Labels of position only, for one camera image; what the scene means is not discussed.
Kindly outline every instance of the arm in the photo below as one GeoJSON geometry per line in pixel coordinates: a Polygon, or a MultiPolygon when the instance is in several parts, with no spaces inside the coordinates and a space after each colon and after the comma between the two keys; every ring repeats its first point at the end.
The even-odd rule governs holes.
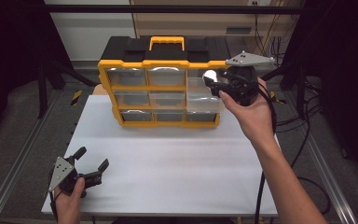
{"type": "Polygon", "coordinates": [[[258,94],[249,106],[241,106],[220,92],[226,108],[237,118],[255,148],[282,223],[326,223],[283,156],[272,131],[269,105],[258,94]]]}
{"type": "Polygon", "coordinates": [[[62,192],[60,187],[54,190],[56,198],[58,224],[78,224],[80,223],[80,197],[85,186],[83,177],[79,178],[75,184],[71,195],[62,192]]]}

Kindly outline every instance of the gray metal bracket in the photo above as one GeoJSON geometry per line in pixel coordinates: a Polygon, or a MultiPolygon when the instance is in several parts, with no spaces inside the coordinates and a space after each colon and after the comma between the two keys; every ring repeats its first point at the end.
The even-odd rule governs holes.
{"type": "Polygon", "coordinates": [[[51,182],[48,186],[48,191],[52,192],[61,182],[75,170],[75,167],[71,165],[62,157],[58,157],[54,165],[54,172],[51,176],[51,182]]]}
{"type": "Polygon", "coordinates": [[[259,65],[264,63],[274,63],[273,58],[267,58],[251,53],[246,53],[245,50],[241,54],[226,60],[226,64],[235,65],[238,67],[250,66],[250,65],[259,65]]]}

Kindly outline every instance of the white table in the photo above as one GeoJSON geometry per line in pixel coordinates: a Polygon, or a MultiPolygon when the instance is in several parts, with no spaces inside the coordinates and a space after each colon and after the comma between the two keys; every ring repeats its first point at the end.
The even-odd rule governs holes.
{"type": "MultiPolygon", "coordinates": [[[[81,212],[94,216],[250,216],[261,167],[249,140],[226,109],[215,129],[122,128],[107,95],[91,95],[65,158],[80,147],[81,174],[110,162],[103,183],[87,190],[81,212]]],[[[43,213],[51,213],[47,197],[43,213]]],[[[262,215],[277,211],[268,185],[262,215]]]]}

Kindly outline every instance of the hand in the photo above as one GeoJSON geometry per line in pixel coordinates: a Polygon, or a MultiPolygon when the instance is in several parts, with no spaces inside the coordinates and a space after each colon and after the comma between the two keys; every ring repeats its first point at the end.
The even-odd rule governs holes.
{"type": "Polygon", "coordinates": [[[80,223],[80,196],[85,186],[85,180],[80,177],[74,191],[69,196],[62,192],[60,187],[54,190],[54,198],[57,207],[59,224],[78,224],[80,223]]]}
{"type": "MultiPolygon", "coordinates": [[[[259,78],[258,82],[267,88],[263,79],[259,78]]],[[[259,145],[271,137],[273,139],[271,111],[263,96],[258,94],[254,103],[242,106],[223,91],[220,91],[219,95],[225,107],[237,118],[243,133],[252,144],[259,145]]]]}

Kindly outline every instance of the finger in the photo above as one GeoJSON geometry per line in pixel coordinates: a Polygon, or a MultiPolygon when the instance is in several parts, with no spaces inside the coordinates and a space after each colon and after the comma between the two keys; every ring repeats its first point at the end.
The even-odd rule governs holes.
{"type": "Polygon", "coordinates": [[[83,189],[85,187],[85,179],[83,177],[80,177],[75,184],[74,191],[72,192],[72,196],[76,199],[80,199],[81,193],[83,192],[83,189]]]}
{"type": "Polygon", "coordinates": [[[228,95],[227,93],[220,91],[219,92],[219,96],[223,101],[223,104],[225,105],[225,107],[232,113],[232,114],[236,114],[239,105],[231,98],[230,95],[228,95]]]}

